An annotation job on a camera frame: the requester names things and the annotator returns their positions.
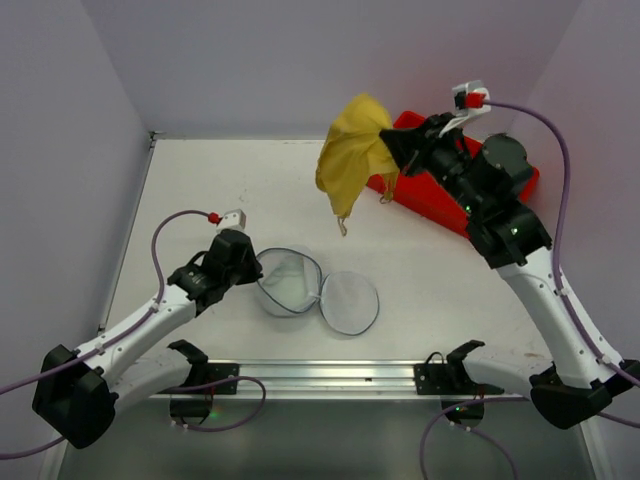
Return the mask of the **beige bra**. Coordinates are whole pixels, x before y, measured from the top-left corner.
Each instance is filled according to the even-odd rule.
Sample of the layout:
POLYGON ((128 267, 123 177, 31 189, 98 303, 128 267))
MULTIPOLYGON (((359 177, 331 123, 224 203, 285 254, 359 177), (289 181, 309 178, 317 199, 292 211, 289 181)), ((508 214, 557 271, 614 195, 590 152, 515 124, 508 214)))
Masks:
POLYGON ((342 236, 347 235, 345 220, 371 177, 382 178, 381 201, 393 199, 400 170, 380 138, 391 127, 387 109, 367 93, 354 97, 329 127, 315 184, 328 196, 342 236))

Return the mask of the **white mesh laundry bag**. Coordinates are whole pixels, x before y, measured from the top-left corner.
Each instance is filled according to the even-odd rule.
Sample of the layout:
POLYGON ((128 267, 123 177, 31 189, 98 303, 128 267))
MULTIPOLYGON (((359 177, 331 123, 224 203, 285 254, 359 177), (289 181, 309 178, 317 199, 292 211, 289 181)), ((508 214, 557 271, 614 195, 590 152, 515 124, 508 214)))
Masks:
POLYGON ((380 315, 378 290, 367 277, 353 271, 326 273, 307 247, 270 247, 256 258, 262 266, 256 300, 273 317, 297 318, 318 309, 331 330, 354 337, 380 315))

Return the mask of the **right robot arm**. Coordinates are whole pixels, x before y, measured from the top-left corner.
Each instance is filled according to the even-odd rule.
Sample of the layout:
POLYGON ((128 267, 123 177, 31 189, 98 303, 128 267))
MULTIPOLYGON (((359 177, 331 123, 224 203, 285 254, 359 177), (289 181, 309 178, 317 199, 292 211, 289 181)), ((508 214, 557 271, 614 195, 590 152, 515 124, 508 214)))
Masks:
POLYGON ((611 347, 554 272, 552 239, 519 199, 534 173, 524 147, 496 134, 471 154, 461 129, 445 128, 452 118, 434 115, 379 136, 402 175, 430 175, 463 209, 471 244, 518 297, 550 355, 512 354, 471 340, 447 355, 448 380, 521 395, 553 426, 569 429, 631 389, 639 363, 611 347))

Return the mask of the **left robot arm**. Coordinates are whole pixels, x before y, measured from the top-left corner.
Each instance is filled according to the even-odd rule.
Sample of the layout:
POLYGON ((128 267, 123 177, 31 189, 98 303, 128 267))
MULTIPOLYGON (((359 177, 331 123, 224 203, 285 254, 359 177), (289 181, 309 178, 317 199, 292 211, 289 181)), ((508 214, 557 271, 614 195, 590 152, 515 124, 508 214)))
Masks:
POLYGON ((62 345, 44 358, 32 408, 77 449, 95 443, 116 416, 161 392, 211 392, 233 383, 215 378, 208 357, 179 340, 155 357, 147 352, 194 320, 226 292, 262 276, 251 239, 224 229, 210 248, 178 268, 146 304, 102 335, 74 350, 62 345))

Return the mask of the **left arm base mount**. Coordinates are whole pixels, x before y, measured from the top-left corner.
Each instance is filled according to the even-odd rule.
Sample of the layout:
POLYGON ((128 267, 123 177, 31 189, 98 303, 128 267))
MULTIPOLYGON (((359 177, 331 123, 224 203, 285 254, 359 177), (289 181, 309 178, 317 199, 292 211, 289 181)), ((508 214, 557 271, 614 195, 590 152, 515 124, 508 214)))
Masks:
MULTIPOLYGON (((214 381, 224 380, 237 376, 240 366, 237 363, 207 363, 196 367, 194 373, 183 384, 186 386, 198 386, 214 381)), ((172 420, 180 423, 202 425, 206 420, 212 419, 214 414, 214 395, 235 395, 237 381, 224 384, 220 387, 209 387, 204 390, 188 393, 188 397, 172 396, 169 402, 169 414, 172 420)))

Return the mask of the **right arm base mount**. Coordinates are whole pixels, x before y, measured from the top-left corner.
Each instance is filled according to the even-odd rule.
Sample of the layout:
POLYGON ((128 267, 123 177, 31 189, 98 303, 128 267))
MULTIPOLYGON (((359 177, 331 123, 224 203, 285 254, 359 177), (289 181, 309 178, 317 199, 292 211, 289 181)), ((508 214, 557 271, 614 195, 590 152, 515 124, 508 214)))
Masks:
POLYGON ((413 366, 416 393, 440 396, 442 408, 454 406, 455 409, 447 413, 446 418, 457 425, 478 426, 484 417, 485 407, 483 404, 461 407, 454 400, 445 400, 445 397, 470 397, 475 400, 504 393, 499 387, 476 383, 463 369, 462 361, 481 346, 484 346, 483 342, 471 340, 447 355, 439 351, 432 352, 426 360, 413 366))

